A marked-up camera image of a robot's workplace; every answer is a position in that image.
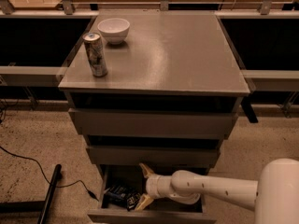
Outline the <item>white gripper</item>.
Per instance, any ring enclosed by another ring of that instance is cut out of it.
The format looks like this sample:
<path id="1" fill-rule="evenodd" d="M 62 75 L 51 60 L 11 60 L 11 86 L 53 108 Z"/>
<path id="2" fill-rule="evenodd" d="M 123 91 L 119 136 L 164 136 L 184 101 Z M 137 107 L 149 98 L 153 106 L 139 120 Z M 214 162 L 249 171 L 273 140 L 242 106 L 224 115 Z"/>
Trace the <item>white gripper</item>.
<path id="1" fill-rule="evenodd" d="M 155 175 L 154 171 L 145 163 L 140 163 L 142 174 L 146 181 L 146 192 L 142 194 L 137 206 L 136 211 L 142 211 L 147 206 L 153 203 L 153 199 L 168 198 L 172 192 L 171 176 L 170 175 Z"/>

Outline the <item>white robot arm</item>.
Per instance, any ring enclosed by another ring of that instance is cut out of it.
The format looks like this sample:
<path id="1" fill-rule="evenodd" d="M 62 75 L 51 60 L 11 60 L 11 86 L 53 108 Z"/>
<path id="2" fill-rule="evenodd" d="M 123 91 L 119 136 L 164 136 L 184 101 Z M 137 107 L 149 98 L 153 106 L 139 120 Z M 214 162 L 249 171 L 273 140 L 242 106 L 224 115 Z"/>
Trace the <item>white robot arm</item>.
<path id="1" fill-rule="evenodd" d="M 162 198 L 194 204 L 201 195 L 209 195 L 249 209 L 254 213 L 254 224 L 299 224 L 299 161 L 270 161 L 256 181 L 185 170 L 157 175 L 145 163 L 140 167 L 146 178 L 146 192 L 136 206 L 138 210 Z"/>

